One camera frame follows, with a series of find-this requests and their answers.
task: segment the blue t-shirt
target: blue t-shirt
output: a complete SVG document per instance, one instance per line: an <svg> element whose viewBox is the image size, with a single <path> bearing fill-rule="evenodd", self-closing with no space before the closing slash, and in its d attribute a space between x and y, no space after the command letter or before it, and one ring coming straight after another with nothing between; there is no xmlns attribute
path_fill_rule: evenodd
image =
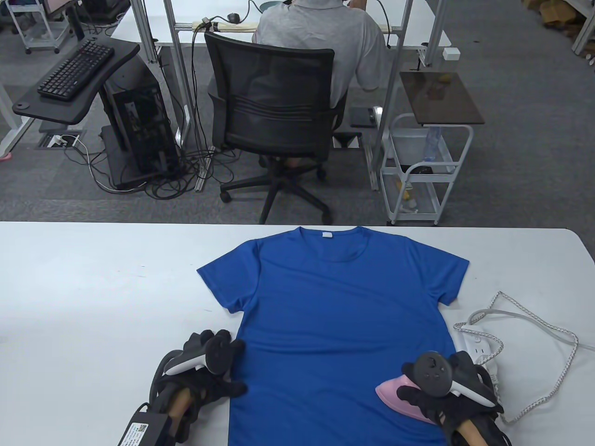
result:
<svg viewBox="0 0 595 446"><path fill-rule="evenodd" d="M231 401L229 445L445 444L375 388L421 353L455 352L438 302L456 299L469 262L362 227L328 234L247 241L198 270L223 307L245 312L233 377L248 393Z"/></svg>

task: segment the floor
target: floor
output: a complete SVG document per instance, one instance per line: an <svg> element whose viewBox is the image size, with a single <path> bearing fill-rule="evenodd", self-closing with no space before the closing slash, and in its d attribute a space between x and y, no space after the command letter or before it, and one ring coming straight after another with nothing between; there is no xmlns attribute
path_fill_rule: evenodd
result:
<svg viewBox="0 0 595 446"><path fill-rule="evenodd" d="M570 50L562 34L545 29L538 14L518 0L450 2L446 31L462 53L459 74L486 119L458 178L441 222L444 226L559 227L575 231L595 254L595 194L592 156L595 83L592 68ZM16 36L0 34L0 79L16 96L31 86L57 57L51 51L24 54ZM209 134L206 84L210 64L201 61L199 101ZM383 92L350 92L358 105L378 103ZM96 101L78 126L91 152L102 149L98 137L107 124ZM61 150L36 150L34 123L0 162L0 218L3 220L244 223L257 222L265 193L234 194L225 205L218 183L202 193L159 202L144 194L114 196L100 191L84 165ZM261 174L256 158L244 153L230 165L236 178ZM228 172L218 168L225 180ZM302 185L326 201L336 224L384 225L379 193L369 189L359 150L334 151L328 180L305 177ZM281 194L270 224L319 224L320 213L301 200Z"/></svg>

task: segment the computer tower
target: computer tower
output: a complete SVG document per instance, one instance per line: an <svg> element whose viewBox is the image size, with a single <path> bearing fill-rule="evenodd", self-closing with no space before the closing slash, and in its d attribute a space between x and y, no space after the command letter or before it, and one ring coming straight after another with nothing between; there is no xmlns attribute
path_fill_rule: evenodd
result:
<svg viewBox="0 0 595 446"><path fill-rule="evenodd" d="M119 130L120 149L129 152L127 163L134 163L128 168L142 175L180 176L179 153L161 89L140 56L116 71L106 81L105 91Z"/></svg>

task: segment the black keyboard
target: black keyboard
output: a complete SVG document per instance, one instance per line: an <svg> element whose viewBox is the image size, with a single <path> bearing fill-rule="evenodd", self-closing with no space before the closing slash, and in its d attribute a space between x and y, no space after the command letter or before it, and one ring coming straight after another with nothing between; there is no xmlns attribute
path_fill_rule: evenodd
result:
<svg viewBox="0 0 595 446"><path fill-rule="evenodd" d="M37 88L41 96L70 100L114 55L114 48L88 40Z"/></svg>

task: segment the bowl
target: bowl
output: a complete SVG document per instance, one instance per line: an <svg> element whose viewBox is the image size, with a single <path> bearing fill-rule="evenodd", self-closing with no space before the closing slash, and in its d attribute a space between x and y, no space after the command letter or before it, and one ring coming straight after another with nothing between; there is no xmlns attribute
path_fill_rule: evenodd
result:
<svg viewBox="0 0 595 446"><path fill-rule="evenodd" d="M266 11L269 8L272 8L273 6L278 5L279 3L281 3L280 1L275 1L275 2L264 2L262 5L259 6L260 10L262 12Z"/></svg>

